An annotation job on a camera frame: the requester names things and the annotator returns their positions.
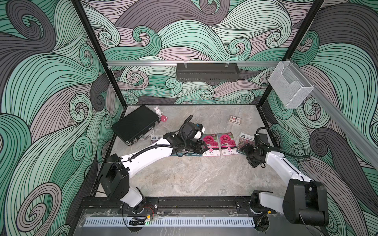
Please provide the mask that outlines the hollyhock seed packet pink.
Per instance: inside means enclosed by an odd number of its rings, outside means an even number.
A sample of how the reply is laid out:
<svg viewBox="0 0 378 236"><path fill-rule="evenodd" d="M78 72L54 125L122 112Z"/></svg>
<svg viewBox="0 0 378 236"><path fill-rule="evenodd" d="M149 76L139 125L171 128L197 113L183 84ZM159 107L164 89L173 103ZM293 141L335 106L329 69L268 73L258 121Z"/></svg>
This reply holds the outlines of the hollyhock seed packet pink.
<svg viewBox="0 0 378 236"><path fill-rule="evenodd" d="M237 154L237 145L232 132L217 134L220 151L223 156Z"/></svg>

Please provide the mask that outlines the black wall tray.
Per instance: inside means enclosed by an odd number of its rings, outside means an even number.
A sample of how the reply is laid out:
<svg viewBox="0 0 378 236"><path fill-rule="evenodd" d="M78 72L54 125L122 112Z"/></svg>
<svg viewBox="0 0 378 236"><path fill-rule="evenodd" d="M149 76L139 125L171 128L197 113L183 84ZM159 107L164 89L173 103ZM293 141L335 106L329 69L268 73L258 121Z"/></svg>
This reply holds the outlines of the black wall tray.
<svg viewBox="0 0 378 236"><path fill-rule="evenodd" d="M239 79L237 64L177 64L176 79L180 82L235 82Z"/></svg>

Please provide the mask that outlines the white rabbit figurine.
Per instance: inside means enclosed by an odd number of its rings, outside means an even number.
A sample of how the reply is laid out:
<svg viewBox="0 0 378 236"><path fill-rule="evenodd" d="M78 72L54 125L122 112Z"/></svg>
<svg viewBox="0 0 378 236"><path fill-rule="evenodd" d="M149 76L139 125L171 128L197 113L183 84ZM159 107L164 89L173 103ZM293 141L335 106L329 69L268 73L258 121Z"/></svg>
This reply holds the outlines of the white rabbit figurine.
<svg viewBox="0 0 378 236"><path fill-rule="evenodd" d="M161 109L160 109L158 106L156 106L156 107L154 108L154 110L155 110L155 113L156 113L159 117L162 116L163 112L161 111Z"/></svg>

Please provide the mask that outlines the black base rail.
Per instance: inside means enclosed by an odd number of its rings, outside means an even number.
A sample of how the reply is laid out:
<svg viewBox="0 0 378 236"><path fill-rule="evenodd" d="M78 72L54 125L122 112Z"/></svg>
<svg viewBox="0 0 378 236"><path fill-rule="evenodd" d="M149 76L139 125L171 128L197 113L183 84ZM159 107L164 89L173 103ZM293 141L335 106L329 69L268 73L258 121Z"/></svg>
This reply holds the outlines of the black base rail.
<svg viewBox="0 0 378 236"><path fill-rule="evenodd" d="M116 213L133 214L133 208L117 201L111 202L106 197L85 197L80 210L111 210ZM269 211L251 196L220 196L220 197L146 197L144 210L154 215L167 215L173 212L189 210L225 210L230 213L257 216Z"/></svg>

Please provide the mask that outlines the aluminium rail right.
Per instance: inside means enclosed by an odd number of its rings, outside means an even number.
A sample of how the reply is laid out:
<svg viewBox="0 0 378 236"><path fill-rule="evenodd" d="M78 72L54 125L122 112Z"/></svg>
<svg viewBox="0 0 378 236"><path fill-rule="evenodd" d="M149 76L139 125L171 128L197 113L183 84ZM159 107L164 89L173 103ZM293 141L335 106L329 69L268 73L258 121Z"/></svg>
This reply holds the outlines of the aluminium rail right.
<svg viewBox="0 0 378 236"><path fill-rule="evenodd" d="M378 147L373 144L363 133L345 116L341 109L347 105L351 106L349 102L342 103L337 93L337 87L332 84L331 80L325 73L311 66L308 70L300 69L299 66L292 60L287 59L294 68L297 74L297 80L304 83L309 83L313 90L310 95L320 104L324 111L343 131L347 138L354 144L357 152L364 156L364 160L372 165L375 169L378 168Z"/></svg>

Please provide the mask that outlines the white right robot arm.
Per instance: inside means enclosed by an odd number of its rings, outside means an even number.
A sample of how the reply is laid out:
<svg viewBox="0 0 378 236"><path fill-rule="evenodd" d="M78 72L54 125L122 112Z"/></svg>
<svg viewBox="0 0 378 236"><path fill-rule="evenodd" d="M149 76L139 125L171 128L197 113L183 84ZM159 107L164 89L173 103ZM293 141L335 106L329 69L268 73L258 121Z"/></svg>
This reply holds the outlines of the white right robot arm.
<svg viewBox="0 0 378 236"><path fill-rule="evenodd" d="M240 147L249 164L256 168L268 165L286 184L284 196L255 190L250 205L257 211L273 210L283 214L291 224L327 226L329 223L327 189L291 164L284 153L267 142L266 134L255 134L254 144Z"/></svg>

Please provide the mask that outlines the black corner frame post left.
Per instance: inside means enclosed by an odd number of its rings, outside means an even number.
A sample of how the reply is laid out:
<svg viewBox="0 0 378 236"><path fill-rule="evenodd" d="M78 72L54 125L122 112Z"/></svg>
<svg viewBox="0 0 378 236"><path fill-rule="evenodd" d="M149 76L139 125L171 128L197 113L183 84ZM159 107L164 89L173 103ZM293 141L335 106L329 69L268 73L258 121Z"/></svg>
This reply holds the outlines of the black corner frame post left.
<svg viewBox="0 0 378 236"><path fill-rule="evenodd" d="M99 61L100 61L100 64L101 66L103 67L104 69L104 72L110 82L110 84L112 85L115 93L116 93L116 96L117 98L119 99L122 107L124 110L127 109L128 105L126 104L125 100L124 100L124 97L122 95L122 92L117 84L117 80L115 78L115 75L113 73L113 71L108 67L107 65L107 59L105 57L105 54L99 44L99 41L97 40L96 36L95 36L95 32L90 24L90 21L85 13L85 10L83 8L83 5L81 3L80 0L71 0L74 8L75 8L75 11L81 21L81 24L82 26L84 27L84 30L85 32L87 33L88 37L89 37L89 40L91 42L91 44L93 45L94 47L94 51L96 52L98 58L99 58Z"/></svg>

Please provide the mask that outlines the mixed daisy flower seed packet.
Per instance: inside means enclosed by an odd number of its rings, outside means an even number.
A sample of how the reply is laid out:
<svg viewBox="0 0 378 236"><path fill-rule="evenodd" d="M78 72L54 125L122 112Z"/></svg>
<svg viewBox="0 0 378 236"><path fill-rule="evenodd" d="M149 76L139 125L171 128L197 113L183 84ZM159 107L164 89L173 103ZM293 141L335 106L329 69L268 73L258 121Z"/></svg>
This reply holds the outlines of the mixed daisy flower seed packet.
<svg viewBox="0 0 378 236"><path fill-rule="evenodd" d="M240 133L237 144L237 152L240 154L249 154L255 148L255 138L253 135Z"/></svg>

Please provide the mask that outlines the black corner frame post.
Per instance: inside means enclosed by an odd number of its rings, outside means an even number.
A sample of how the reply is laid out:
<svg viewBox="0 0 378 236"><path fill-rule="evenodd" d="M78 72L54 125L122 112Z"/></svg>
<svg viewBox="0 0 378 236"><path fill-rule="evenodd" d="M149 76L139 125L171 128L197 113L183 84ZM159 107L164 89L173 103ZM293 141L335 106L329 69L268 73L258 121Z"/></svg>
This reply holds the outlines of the black corner frame post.
<svg viewBox="0 0 378 236"><path fill-rule="evenodd" d="M122 92L117 84L117 80L115 78L115 75L113 73L113 71L108 67L107 65L107 59L105 57L105 54L99 44L99 41L97 40L96 36L95 36L95 32L90 24L90 21L85 13L85 10L83 8L83 5L81 3L80 0L71 0L74 8L75 8L75 11L81 21L81 24L82 26L84 27L84 30L85 32L87 33L88 37L89 37L89 40L91 42L91 44L93 45L94 47L94 51L96 52L98 58L99 58L99 61L100 61L100 64L101 66L103 67L104 69L104 72L110 82L110 84L112 85L115 93L116 93L116 96L117 98L119 99L122 107L124 110L127 109L128 105L126 104L125 100L124 100L124 97L122 95Z"/></svg>
<svg viewBox="0 0 378 236"><path fill-rule="evenodd" d="M316 17L323 3L324 3L324 0L316 0L313 2L312 6L309 9L309 12L304 18L302 24L300 25L300 28L298 32L296 33L292 43L290 44L288 50L286 51L283 57L283 61L286 61L287 59L290 59L293 56L295 50L297 49L298 45L303 40L303 37L305 36L308 29L310 28L314 18ZM257 105L258 110L260 110L263 107L272 89L273 89L272 86L269 84Z"/></svg>

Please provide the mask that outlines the black metal case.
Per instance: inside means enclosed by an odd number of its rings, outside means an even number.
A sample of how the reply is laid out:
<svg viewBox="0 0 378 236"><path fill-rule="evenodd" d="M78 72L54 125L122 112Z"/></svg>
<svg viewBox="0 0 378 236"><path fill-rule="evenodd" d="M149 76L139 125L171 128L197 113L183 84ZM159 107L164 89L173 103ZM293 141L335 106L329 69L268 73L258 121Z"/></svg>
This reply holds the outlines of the black metal case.
<svg viewBox="0 0 378 236"><path fill-rule="evenodd" d="M135 144L160 123L160 117L142 105L112 126L114 133L128 146Z"/></svg>

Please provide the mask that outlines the clear acrylic wall holder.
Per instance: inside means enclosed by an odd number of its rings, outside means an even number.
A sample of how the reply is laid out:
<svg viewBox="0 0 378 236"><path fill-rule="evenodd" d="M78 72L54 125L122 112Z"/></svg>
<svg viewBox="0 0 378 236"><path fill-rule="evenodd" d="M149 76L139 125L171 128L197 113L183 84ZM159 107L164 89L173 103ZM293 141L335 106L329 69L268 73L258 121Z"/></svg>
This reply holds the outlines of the clear acrylic wall holder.
<svg viewBox="0 0 378 236"><path fill-rule="evenodd" d="M298 65L291 61L280 61L268 82L287 109L296 109L314 89Z"/></svg>

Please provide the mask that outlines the pink cosmos seed packet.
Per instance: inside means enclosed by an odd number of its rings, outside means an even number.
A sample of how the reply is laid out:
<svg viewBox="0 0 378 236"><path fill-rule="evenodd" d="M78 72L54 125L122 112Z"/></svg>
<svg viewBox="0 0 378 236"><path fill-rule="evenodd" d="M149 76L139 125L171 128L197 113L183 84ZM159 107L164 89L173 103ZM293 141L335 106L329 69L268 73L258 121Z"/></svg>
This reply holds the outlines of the pink cosmos seed packet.
<svg viewBox="0 0 378 236"><path fill-rule="evenodd" d="M194 152L182 152L182 151L176 152L176 153L174 153L174 155L176 155L178 157L183 157L183 156L199 157L199 156L202 156L201 154L198 154L198 153L194 153Z"/></svg>
<svg viewBox="0 0 378 236"><path fill-rule="evenodd" d="M163 138L162 135L151 135L150 136L150 144L153 145L162 138Z"/></svg>

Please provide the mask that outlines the aluminium rail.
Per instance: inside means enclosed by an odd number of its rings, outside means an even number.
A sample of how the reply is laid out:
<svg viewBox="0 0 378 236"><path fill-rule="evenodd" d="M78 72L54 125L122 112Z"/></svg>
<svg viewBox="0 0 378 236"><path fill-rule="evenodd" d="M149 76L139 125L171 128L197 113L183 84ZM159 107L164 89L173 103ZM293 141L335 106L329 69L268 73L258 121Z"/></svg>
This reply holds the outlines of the aluminium rail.
<svg viewBox="0 0 378 236"><path fill-rule="evenodd" d="M176 66L177 64L222 64L228 66L229 64L237 64L241 67L274 67L279 63L275 62L257 62L257 61L107 61L109 67L113 66Z"/></svg>
<svg viewBox="0 0 378 236"><path fill-rule="evenodd" d="M304 83L309 83L313 90L310 95L320 104L324 111L343 131L347 138L354 144L357 152L364 156L364 160L372 165L375 169L378 168L378 147L373 144L363 133L345 116L341 109L347 105L351 106L349 102L342 103L337 93L337 87L332 84L331 80L325 73L311 66L308 70L300 69L299 66L292 60L287 59L294 68L297 74L297 80Z"/></svg>

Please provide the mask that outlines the black corner frame post right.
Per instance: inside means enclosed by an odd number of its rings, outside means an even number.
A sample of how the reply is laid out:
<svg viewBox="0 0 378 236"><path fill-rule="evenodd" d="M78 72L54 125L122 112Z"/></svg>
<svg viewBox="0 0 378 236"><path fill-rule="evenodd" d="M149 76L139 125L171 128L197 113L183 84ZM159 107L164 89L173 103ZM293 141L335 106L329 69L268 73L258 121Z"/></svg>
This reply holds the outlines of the black corner frame post right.
<svg viewBox="0 0 378 236"><path fill-rule="evenodd" d="M309 9L309 12L304 18L302 24L300 25L300 28L298 32L296 33L292 43L290 44L288 50L286 51L283 57L283 61L286 61L287 59L290 59L293 56L295 50L297 49L298 45L303 40L303 37L305 36L308 29L310 28L314 18L316 17L323 3L324 3L324 0L316 0L313 2L312 6ZM273 89L272 86L269 84L257 105L258 110L260 110L263 107L272 89Z"/></svg>

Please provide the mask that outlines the aluminium rail back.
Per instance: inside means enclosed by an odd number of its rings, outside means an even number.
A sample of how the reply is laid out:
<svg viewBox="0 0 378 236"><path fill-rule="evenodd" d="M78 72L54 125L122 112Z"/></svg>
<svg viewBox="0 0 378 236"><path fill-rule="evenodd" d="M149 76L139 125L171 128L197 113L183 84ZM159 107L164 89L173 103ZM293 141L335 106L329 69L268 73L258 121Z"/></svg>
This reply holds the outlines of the aluminium rail back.
<svg viewBox="0 0 378 236"><path fill-rule="evenodd" d="M109 67L113 66L176 66L177 64L222 64L228 66L229 64L237 64L241 67L274 67L279 63L275 62L257 62L257 61L107 61Z"/></svg>

